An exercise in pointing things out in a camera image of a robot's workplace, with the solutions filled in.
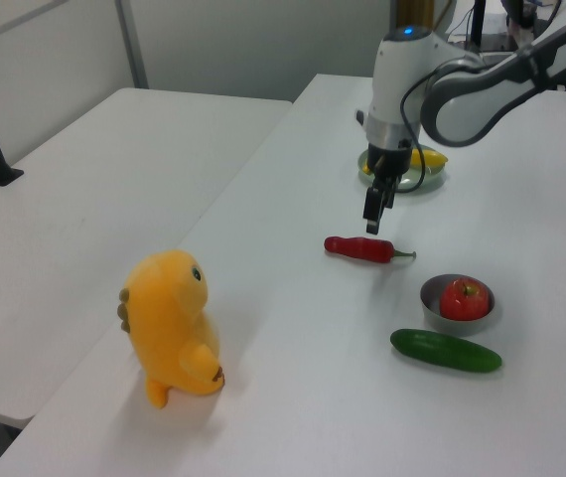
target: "apple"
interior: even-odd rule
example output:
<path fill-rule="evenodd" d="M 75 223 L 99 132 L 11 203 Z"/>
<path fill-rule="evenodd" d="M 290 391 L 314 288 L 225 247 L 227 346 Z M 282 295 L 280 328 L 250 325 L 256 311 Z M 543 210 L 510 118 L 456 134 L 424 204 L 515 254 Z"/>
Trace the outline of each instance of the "apple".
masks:
<path fill-rule="evenodd" d="M 449 320 L 477 320 L 486 316 L 490 308 L 486 286 L 468 276 L 453 280 L 440 297 L 440 314 Z"/>

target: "metal bowl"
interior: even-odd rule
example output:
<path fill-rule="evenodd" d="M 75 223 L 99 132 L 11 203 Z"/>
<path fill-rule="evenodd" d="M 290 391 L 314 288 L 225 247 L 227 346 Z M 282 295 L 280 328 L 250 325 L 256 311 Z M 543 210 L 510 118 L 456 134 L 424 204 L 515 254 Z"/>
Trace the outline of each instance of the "metal bowl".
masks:
<path fill-rule="evenodd" d="M 449 283 L 458 278 L 471 278 L 482 283 L 489 293 L 489 312 L 482 318 L 471 321 L 458 321 L 444 318 L 440 314 L 440 297 Z M 426 321 L 440 333 L 454 336 L 468 336 L 479 333 L 490 326 L 495 320 L 495 296 L 493 291 L 481 280 L 468 275 L 446 274 L 438 275 L 427 280 L 420 289 L 420 300 Z"/>

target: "yellow plush toy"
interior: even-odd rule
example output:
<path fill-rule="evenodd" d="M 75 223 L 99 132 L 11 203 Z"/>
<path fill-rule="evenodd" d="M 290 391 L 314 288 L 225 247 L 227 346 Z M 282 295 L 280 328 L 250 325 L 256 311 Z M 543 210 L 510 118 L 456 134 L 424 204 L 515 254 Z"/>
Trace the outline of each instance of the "yellow plush toy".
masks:
<path fill-rule="evenodd" d="M 206 278 L 182 250 L 153 254 L 133 268 L 117 314 L 146 372 L 146 395 L 164 407 L 168 390 L 207 395 L 225 383 L 219 341 L 204 313 Z"/>

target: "white wall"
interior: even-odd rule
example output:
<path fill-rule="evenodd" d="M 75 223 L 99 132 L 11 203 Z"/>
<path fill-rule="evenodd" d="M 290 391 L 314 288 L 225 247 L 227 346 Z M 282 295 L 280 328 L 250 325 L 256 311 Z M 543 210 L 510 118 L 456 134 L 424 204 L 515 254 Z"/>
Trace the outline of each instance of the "white wall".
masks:
<path fill-rule="evenodd" d="M 391 3 L 123 1 L 151 88 L 286 100 L 317 73 L 371 76 Z"/>
<path fill-rule="evenodd" d="M 23 158 L 132 86 L 114 0 L 70 0 L 0 35 L 0 145 Z"/>

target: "cucumber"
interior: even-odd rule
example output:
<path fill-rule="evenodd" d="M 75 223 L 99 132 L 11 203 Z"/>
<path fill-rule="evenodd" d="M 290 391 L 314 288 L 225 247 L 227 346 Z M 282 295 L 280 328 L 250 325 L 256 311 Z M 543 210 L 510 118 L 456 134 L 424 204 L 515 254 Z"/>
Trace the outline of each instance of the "cucumber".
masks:
<path fill-rule="evenodd" d="M 403 355 L 432 365 L 471 373 L 489 373 L 501 366 L 501 356 L 494 351 L 433 331 L 397 330 L 390 340 Z"/>

